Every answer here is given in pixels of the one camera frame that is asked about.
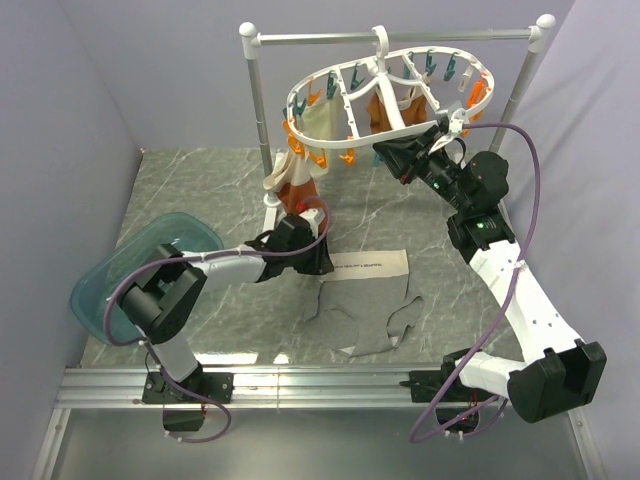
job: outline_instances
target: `white metal pole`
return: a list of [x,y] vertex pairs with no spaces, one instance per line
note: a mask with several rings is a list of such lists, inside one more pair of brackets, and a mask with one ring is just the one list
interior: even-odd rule
[[[507,105],[504,108],[504,112],[502,112],[502,118],[500,118],[501,122],[510,123],[513,119],[513,114],[516,112],[518,104],[520,103],[520,100],[522,100],[522,95],[529,83],[529,78],[533,72],[533,66],[535,65],[538,54],[544,49],[547,38],[555,24],[555,17],[550,14],[545,14],[538,18],[534,26],[529,28],[529,50],[527,51],[527,55],[524,58],[522,67],[520,68],[520,73],[518,74],[516,83],[513,85],[513,90],[511,91]],[[489,151],[497,152],[500,149],[505,133],[506,130],[504,128],[496,130],[493,140],[491,141]]]
[[269,144],[267,118],[264,113],[262,84],[260,82],[260,69],[258,68],[259,45],[256,45],[257,33],[258,30],[253,23],[245,22],[240,25],[242,48],[244,50],[244,57],[247,59],[247,66],[249,67],[249,81],[251,83],[251,94],[253,96],[253,108],[256,113],[256,126],[258,127],[262,168],[264,169],[264,176],[266,177],[273,172],[273,162],[271,161],[271,145]]
[[[531,36],[531,29],[519,28],[511,30],[449,30],[446,32],[397,32],[389,33],[389,40],[394,42],[446,42],[464,40],[526,40]],[[335,43],[370,43],[378,39],[371,32],[361,33],[312,33],[293,35],[258,34],[260,46],[268,45],[327,45]]]

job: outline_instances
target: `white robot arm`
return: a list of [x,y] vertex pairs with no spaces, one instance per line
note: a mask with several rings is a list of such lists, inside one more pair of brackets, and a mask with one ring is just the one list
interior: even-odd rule
[[[462,167],[443,149],[434,149],[448,131],[443,122],[422,135],[377,143],[373,148],[401,183],[420,178],[457,210],[447,221],[451,242],[501,305],[514,269],[519,270],[505,316],[524,362],[477,351],[452,388],[481,389],[507,398],[531,423],[590,403],[606,355],[597,342],[585,344],[553,307],[526,263],[518,261],[520,246],[498,209],[508,192],[506,160],[480,152]],[[468,352],[445,356],[446,375],[438,379],[440,385]]]

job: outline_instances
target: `teal plastic tub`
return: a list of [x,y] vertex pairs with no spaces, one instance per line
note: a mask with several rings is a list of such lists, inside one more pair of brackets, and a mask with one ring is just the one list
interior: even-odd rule
[[[191,252],[223,248],[220,237],[191,215],[175,212],[156,218],[82,277],[71,293],[73,313],[98,340],[108,343],[102,330],[102,315],[111,292],[163,243]],[[141,335],[117,305],[113,310],[111,325],[117,340],[128,341]]]

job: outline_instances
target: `white hook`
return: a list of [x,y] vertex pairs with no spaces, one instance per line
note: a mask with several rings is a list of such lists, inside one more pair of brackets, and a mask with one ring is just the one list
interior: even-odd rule
[[371,31],[378,36],[378,41],[375,42],[376,60],[378,63],[378,72],[383,73],[387,71],[385,58],[389,55],[389,36],[387,35],[387,30],[382,25],[373,27]]

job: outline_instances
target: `black bracket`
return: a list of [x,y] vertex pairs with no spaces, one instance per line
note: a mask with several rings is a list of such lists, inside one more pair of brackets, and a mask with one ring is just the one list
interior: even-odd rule
[[[428,403],[436,396],[440,387],[447,377],[442,376],[440,370],[413,370],[409,372],[409,381],[400,382],[403,387],[411,388],[412,403]],[[447,390],[441,402],[469,402],[470,399],[477,399],[484,402],[491,397],[489,392],[477,388],[465,387],[460,383],[455,383]]]
[[[199,376],[197,393],[219,403],[230,403],[233,391],[233,374],[227,372],[205,372]],[[145,381],[142,403],[147,405],[174,405],[200,403],[192,397],[177,392],[167,383],[160,372],[149,372]]]
[[[462,358],[469,349],[445,355],[440,370],[412,370],[409,372],[409,381],[400,382],[403,387],[411,389],[412,403],[428,403],[436,396],[440,387],[449,378],[455,368],[455,362]],[[442,397],[441,402],[484,402],[491,398],[492,394],[479,388],[465,387],[459,378],[449,387]]]
[[[231,402],[233,392],[233,374],[227,372],[199,373],[196,391],[219,403]],[[191,385],[183,385],[191,390]],[[200,403],[195,398],[176,391],[162,377],[160,372],[149,372],[145,381],[142,403],[147,405],[180,405],[184,403]],[[197,432],[202,428],[206,410],[171,410],[162,412],[162,424],[168,432]]]

